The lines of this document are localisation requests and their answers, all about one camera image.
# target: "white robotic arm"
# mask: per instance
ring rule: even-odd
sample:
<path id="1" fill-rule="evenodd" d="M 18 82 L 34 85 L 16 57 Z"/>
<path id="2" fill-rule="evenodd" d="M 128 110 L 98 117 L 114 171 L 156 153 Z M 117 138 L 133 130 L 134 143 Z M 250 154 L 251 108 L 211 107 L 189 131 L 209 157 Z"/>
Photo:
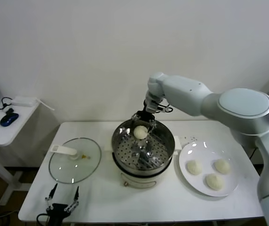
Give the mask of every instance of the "white robotic arm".
<path id="1" fill-rule="evenodd" d="M 145 110 L 161 111 L 161 101 L 191 115 L 203 115 L 231 129 L 243 146 L 258 147 L 264 169 L 258 183 L 258 198 L 269 225 L 269 96 L 250 89 L 211 92 L 203 83 L 181 76 L 156 73 L 149 78 Z"/>

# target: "computer mouse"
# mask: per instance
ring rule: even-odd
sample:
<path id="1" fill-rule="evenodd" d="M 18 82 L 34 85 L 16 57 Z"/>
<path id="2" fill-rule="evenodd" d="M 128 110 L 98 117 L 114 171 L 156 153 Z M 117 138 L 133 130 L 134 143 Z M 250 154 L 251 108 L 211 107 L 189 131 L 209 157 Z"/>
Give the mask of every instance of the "computer mouse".
<path id="1" fill-rule="evenodd" d="M 18 118 L 17 113 L 9 113 L 6 114 L 0 121 L 1 126 L 9 126 L 11 123 L 13 123 Z"/>

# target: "glass lid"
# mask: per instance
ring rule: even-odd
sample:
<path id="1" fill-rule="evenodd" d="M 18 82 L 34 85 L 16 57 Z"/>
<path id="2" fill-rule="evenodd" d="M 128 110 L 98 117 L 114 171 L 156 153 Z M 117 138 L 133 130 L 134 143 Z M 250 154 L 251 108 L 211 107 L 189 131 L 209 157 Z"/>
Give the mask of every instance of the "glass lid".
<path id="1" fill-rule="evenodd" d="M 77 150 L 77 156 L 54 153 L 49 162 L 51 176 L 58 182 L 74 184 L 88 178 L 101 160 L 99 145 L 89 138 L 76 138 L 63 144 Z"/>

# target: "white table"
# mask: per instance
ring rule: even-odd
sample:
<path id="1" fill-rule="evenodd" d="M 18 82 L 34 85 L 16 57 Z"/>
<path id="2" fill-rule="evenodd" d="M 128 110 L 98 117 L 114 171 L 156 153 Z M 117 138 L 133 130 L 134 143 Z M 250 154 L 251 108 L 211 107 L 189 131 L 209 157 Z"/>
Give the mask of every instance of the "white table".
<path id="1" fill-rule="evenodd" d="M 105 222 L 172 222 L 204 221 L 263 216 L 257 198 L 259 176 L 242 147 L 232 138 L 225 126 L 214 121 L 164 121 L 181 142 L 213 140 L 226 145 L 238 165 L 239 185 L 229 196 L 216 198 L 203 195 L 191 187 L 181 175 L 178 156 L 167 169 L 159 184 L 150 189 L 124 187 L 120 172 L 103 151 L 97 170 L 87 179 L 73 184 L 58 184 L 53 197 L 55 203 L 72 202 L 79 186 L 79 206 L 64 220 L 72 223 Z M 102 149 L 107 146 L 114 129 L 120 122 L 65 122 L 52 144 L 62 145 L 76 137 L 94 139 Z M 45 197 L 56 182 L 50 176 L 48 152 L 19 211 L 22 221 L 35 221 L 46 211 Z"/>
<path id="2" fill-rule="evenodd" d="M 19 131 L 23 128 L 24 124 L 28 121 L 38 106 L 39 102 L 32 107 L 12 106 L 15 113 L 19 114 L 19 117 L 8 127 L 0 125 L 0 146 L 7 146 L 14 140 L 14 138 L 16 138 Z M 5 116 L 5 113 L 0 110 L 0 120 L 3 116 Z M 29 190 L 31 184 L 22 184 L 18 181 L 21 175 L 22 172 L 16 172 L 15 175 L 12 176 L 0 164 L 0 178 L 8 183 L 8 187 L 0 200 L 0 205 L 6 205 L 13 191 Z"/>

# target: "steamed bun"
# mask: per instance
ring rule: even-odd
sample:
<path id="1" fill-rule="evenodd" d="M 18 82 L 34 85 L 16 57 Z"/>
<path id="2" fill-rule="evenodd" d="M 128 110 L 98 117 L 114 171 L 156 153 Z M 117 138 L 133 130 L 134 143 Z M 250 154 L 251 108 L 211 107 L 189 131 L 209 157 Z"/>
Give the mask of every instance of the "steamed bun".
<path id="1" fill-rule="evenodd" d="M 214 163 L 216 170 L 222 174 L 230 173 L 230 164 L 224 159 L 219 159 Z"/>
<path id="2" fill-rule="evenodd" d="M 145 126 L 137 126 L 134 129 L 134 136 L 139 140 L 145 139 L 147 135 L 148 135 L 148 129 Z"/>
<path id="3" fill-rule="evenodd" d="M 219 191 L 224 187 L 222 177 L 215 173 L 206 176 L 206 184 L 215 191 Z"/>
<path id="4" fill-rule="evenodd" d="M 196 160 L 190 160 L 187 163 L 187 170 L 192 175 L 198 175 L 202 172 L 202 166 L 200 162 Z"/>

